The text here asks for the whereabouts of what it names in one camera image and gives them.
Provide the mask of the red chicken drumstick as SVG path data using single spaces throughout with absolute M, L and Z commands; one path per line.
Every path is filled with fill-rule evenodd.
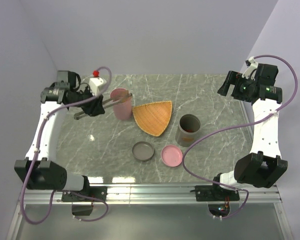
M 188 132 L 188 133 L 194 133 L 195 132 L 192 128 L 187 128 L 187 129 L 185 129 L 185 131 Z

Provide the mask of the metal tongs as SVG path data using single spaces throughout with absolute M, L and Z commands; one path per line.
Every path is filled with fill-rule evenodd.
M 97 100 L 93 100 L 91 103 L 86 103 L 81 107 L 81 111 L 73 115 L 75 120 L 80 120 L 84 117 L 95 117 L 105 113 L 105 109 L 113 107 L 118 104 L 122 104 L 129 100 L 132 94 L 128 91 L 119 93 L 116 96 L 103 100 L 103 97 L 99 97 Z

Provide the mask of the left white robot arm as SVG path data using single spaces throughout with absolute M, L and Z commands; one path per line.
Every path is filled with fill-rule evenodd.
M 23 160 L 16 160 L 14 170 L 26 190 L 73 191 L 79 201 L 91 196 L 87 176 L 68 172 L 56 163 L 57 143 L 62 123 L 71 107 L 80 108 L 89 117 L 104 114 L 103 92 L 108 80 L 100 69 L 83 82 L 73 71 L 59 70 L 57 81 L 40 94 L 40 116 L 32 144 Z

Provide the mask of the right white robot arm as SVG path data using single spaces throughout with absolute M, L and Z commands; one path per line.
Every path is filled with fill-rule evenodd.
M 222 200 L 229 190 L 252 185 L 270 188 L 285 173 L 288 162 L 281 157 L 278 140 L 279 113 L 283 91 L 275 86 L 278 67 L 253 61 L 244 73 L 229 71 L 217 93 L 226 96 L 233 85 L 235 100 L 251 103 L 254 122 L 252 147 L 239 159 L 233 171 L 221 173 L 210 189 L 212 197 Z

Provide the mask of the pink round lid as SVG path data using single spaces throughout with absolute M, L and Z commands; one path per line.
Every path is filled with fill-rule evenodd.
M 178 167 L 182 163 L 183 153 L 175 145 L 166 145 L 161 151 L 161 159 L 168 167 Z

